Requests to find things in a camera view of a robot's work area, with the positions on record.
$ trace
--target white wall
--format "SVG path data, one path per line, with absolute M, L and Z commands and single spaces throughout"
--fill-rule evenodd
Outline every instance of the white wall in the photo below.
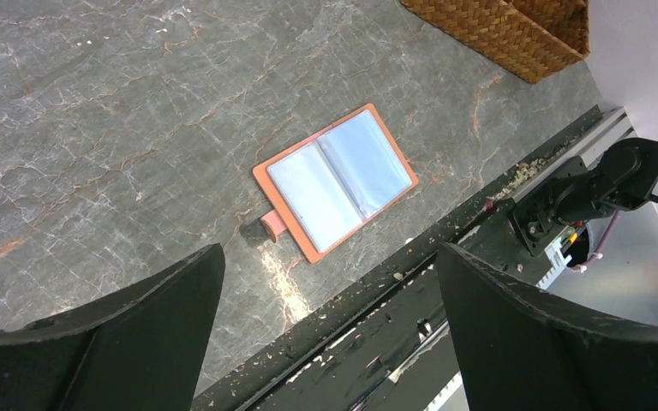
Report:
M 658 0 L 591 0 L 587 64 L 602 97 L 658 140 Z

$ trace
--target marble countertop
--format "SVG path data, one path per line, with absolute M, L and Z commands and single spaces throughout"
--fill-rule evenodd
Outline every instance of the marble countertop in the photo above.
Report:
M 219 242 L 198 390 L 598 99 L 583 63 L 531 86 L 396 1 L 107 3 L 0 1 L 0 328 Z M 316 265 L 256 235 L 253 166 L 366 103 L 420 185 Z

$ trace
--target cable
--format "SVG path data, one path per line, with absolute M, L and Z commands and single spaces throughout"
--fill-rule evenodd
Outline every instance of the cable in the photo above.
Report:
M 601 235 L 601 239 L 599 240 L 599 243 L 596 244 L 596 248 L 594 248 L 594 251 L 589 255 L 589 259 L 580 265 L 577 265 L 575 267 L 572 267 L 572 271 L 576 272 L 581 272 L 582 274 L 589 268 L 589 265 L 591 263 L 597 261 L 598 259 L 602 259 L 604 257 L 604 254 L 601 253 L 601 251 L 604 249 L 604 245 L 607 244 L 607 241 L 609 240 L 609 235 L 612 234 L 612 230 L 614 226 L 617 224 L 617 221 L 619 221 L 619 217 L 622 215 L 622 211 L 617 210 L 614 212 L 612 215 L 612 219 L 609 220 L 609 225 L 607 226 L 607 229 L 604 230 L 604 234 Z

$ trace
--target gray marble surface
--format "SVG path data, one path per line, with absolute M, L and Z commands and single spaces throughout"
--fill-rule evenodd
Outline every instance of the gray marble surface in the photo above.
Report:
M 394 0 L 0 0 L 0 328 L 219 242 L 205 389 L 597 97 L 582 63 L 530 86 Z M 252 167 L 366 103 L 420 186 L 316 265 L 257 236 Z

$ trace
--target woven basket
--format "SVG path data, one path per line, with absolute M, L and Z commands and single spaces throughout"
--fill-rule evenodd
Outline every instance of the woven basket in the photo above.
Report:
M 401 1 L 529 83 L 589 55 L 589 0 Z

